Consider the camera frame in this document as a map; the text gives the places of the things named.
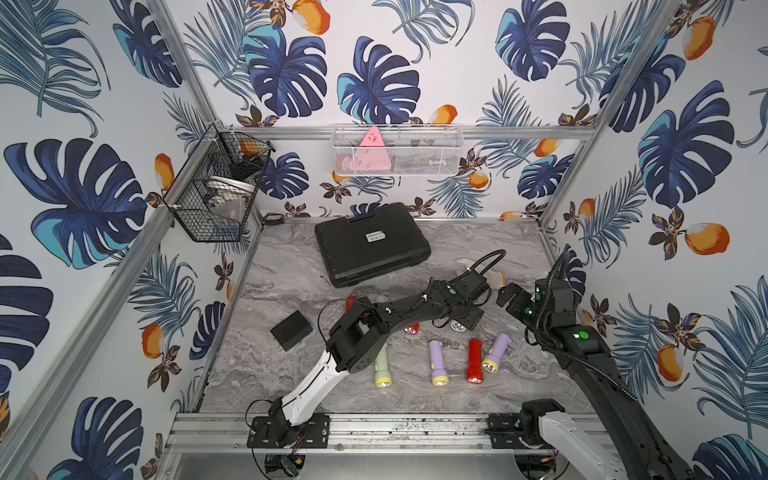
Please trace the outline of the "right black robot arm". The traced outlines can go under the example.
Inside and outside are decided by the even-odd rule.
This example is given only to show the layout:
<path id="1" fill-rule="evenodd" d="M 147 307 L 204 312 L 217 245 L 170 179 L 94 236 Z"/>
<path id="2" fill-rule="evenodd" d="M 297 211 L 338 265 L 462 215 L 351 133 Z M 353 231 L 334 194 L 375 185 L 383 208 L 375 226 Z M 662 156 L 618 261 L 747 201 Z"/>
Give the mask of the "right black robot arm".
<path id="1" fill-rule="evenodd" d="M 692 479 L 689 464 L 666 441 L 638 397 L 621 377 L 606 341 L 576 320 L 574 291 L 567 276 L 571 261 L 562 252 L 547 276 L 527 292 L 517 284 L 500 289 L 497 304 L 525 327 L 529 344 L 553 355 L 597 414 L 615 448 L 609 452 L 570 426 L 558 408 L 527 405 L 527 429 L 554 447 L 586 479 Z"/>

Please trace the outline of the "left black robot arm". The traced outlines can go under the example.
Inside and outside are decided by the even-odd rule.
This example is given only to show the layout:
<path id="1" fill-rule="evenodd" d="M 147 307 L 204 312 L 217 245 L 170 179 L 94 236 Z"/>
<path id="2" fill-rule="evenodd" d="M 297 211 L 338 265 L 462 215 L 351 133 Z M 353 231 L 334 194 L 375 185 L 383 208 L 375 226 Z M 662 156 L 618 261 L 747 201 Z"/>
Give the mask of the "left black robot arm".
<path id="1" fill-rule="evenodd" d="M 504 249 L 494 250 L 456 278 L 432 278 L 422 291 L 399 300 L 354 301 L 330 329 L 322 355 L 308 375 L 270 403 L 261 426 L 250 427 L 256 445 L 280 448 L 297 440 L 325 397 L 347 376 L 373 364 L 393 333 L 439 319 L 474 329 L 492 293 L 485 274 L 505 256 Z"/>

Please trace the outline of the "purple flashlight right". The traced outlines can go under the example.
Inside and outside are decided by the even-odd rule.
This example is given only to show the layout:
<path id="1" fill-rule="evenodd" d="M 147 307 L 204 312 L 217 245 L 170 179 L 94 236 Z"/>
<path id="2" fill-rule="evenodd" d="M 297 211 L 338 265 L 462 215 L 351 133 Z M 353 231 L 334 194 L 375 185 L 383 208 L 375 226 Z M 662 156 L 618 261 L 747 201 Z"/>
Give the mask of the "purple flashlight right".
<path id="1" fill-rule="evenodd" d="M 493 342 L 492 347 L 482 360 L 481 366 L 488 373 L 496 373 L 500 370 L 503 357 L 510 344 L 510 336 L 500 333 Z"/>

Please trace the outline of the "purple flashlight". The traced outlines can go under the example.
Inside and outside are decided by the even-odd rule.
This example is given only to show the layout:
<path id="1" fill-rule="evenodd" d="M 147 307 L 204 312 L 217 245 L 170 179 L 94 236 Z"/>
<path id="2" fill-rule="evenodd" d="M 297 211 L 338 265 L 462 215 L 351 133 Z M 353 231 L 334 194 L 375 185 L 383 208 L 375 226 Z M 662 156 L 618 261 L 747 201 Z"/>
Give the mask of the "purple flashlight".
<path id="1" fill-rule="evenodd" d="M 443 356 L 442 343 L 439 340 L 431 340 L 428 343 L 430 365 L 431 365 L 431 381 L 434 386 L 445 386 L 450 382 Z"/>
<path id="2" fill-rule="evenodd" d="M 488 373 L 496 373 L 500 370 L 503 357 L 510 344 L 510 336 L 500 333 L 493 342 L 492 347 L 482 360 L 481 366 Z"/>

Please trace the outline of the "red flashlight front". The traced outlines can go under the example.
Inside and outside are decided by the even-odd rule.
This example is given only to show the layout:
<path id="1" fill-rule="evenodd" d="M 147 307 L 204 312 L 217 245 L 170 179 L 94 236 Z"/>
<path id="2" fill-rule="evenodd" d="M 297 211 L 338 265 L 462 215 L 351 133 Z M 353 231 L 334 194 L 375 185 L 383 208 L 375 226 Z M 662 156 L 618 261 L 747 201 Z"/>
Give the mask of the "red flashlight front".
<path id="1" fill-rule="evenodd" d="M 478 339 L 469 341 L 466 380 L 472 384 L 482 384 L 484 381 L 482 347 L 483 343 Z"/>

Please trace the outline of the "purple flashlight front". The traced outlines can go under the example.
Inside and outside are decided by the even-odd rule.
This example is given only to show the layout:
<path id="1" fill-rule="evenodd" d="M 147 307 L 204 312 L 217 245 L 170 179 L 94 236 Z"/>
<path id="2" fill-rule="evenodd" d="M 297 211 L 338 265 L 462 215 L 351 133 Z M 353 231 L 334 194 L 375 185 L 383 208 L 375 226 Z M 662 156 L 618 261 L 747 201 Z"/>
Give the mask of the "purple flashlight front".
<path id="1" fill-rule="evenodd" d="M 434 386 L 445 386 L 450 382 L 443 356 L 442 343 L 439 340 L 431 340 L 428 343 L 430 365 L 431 365 L 431 381 Z"/>

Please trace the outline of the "green flashlight front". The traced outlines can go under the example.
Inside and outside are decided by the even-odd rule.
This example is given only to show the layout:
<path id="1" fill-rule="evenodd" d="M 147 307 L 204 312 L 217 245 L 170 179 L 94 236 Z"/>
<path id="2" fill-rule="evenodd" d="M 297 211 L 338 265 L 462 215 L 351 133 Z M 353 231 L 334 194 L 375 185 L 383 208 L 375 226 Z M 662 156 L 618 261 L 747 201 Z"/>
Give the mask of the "green flashlight front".
<path id="1" fill-rule="evenodd" d="M 377 388 L 388 388 L 392 385 L 392 375 L 389 369 L 387 345 L 383 345 L 375 358 L 374 384 Z"/>

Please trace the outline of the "white work glove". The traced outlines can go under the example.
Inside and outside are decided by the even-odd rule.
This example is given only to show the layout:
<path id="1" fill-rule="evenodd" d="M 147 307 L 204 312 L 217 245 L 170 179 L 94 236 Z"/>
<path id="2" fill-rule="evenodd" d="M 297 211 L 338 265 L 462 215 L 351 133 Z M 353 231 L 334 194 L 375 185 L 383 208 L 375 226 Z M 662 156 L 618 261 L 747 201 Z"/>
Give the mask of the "white work glove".
<path id="1" fill-rule="evenodd" d="M 473 261 L 468 258 L 459 258 L 456 260 L 456 263 L 461 265 L 465 270 L 469 270 Z M 489 270 L 484 274 L 484 278 L 493 290 L 498 290 L 507 285 L 507 277 L 503 272 Z"/>

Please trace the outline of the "black plastic tool case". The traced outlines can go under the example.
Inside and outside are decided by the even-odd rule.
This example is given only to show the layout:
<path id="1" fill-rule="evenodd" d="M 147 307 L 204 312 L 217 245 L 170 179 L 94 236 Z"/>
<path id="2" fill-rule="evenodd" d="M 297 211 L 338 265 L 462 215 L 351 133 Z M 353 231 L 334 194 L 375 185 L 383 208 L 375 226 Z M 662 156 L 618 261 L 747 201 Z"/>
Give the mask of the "black plastic tool case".
<path id="1" fill-rule="evenodd" d="M 428 240 L 402 203 L 325 221 L 314 232 L 328 279 L 336 288 L 417 265 L 431 255 Z"/>

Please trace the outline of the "small black box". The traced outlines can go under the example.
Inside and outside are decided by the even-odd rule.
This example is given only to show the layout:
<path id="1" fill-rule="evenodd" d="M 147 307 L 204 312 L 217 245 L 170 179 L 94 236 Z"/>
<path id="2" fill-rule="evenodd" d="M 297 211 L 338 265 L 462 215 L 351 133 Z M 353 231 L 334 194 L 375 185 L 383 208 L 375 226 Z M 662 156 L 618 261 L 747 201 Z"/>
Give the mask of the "small black box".
<path id="1" fill-rule="evenodd" d="M 271 335 L 284 351 L 290 351 L 312 333 L 309 320 L 296 310 L 270 329 Z"/>

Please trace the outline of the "pink triangle item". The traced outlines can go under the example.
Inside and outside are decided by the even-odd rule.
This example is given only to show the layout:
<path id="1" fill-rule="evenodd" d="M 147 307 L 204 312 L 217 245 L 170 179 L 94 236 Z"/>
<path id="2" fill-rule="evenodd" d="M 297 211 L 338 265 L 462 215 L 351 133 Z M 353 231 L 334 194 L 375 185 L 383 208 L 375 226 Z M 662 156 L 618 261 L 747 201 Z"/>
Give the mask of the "pink triangle item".
<path id="1" fill-rule="evenodd" d="M 391 168 L 392 160 L 381 131 L 377 126 L 372 126 L 360 145 L 353 150 L 350 169 L 354 173 L 371 173 L 387 172 Z"/>

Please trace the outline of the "dark tape roll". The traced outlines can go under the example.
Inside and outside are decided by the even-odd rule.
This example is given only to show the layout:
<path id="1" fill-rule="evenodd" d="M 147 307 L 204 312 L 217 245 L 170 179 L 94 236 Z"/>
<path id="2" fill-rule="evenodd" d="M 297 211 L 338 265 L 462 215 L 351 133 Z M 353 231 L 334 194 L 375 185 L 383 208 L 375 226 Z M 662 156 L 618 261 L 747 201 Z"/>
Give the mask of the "dark tape roll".
<path id="1" fill-rule="evenodd" d="M 264 224 L 268 226 L 281 225 L 285 222 L 285 217 L 279 213 L 268 213 L 264 217 Z"/>

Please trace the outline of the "clear wall shelf basket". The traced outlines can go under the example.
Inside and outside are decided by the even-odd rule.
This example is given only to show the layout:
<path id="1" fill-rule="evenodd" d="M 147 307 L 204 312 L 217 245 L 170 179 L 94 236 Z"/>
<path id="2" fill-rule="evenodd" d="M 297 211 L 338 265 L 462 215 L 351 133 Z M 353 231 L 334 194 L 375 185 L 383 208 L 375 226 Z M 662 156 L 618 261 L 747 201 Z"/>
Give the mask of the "clear wall shelf basket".
<path id="1" fill-rule="evenodd" d="M 387 172 L 354 173 L 353 150 L 367 131 L 377 126 L 392 160 Z M 341 125 L 331 130 L 335 151 L 334 171 L 342 176 L 439 177 L 458 171 L 465 140 L 463 131 L 451 125 Z"/>

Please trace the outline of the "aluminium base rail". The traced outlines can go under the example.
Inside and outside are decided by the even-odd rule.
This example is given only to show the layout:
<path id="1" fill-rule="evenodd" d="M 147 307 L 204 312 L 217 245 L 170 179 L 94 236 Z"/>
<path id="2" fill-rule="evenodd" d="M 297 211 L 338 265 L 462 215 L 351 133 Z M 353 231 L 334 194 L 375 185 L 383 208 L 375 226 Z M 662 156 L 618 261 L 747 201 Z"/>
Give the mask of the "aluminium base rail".
<path id="1" fill-rule="evenodd" d="M 279 447 L 264 416 L 256 425 L 242 414 L 179 414 L 165 451 L 288 454 L 528 454 L 545 455 L 521 441 L 517 416 L 507 414 L 321 414 L 299 447 Z"/>

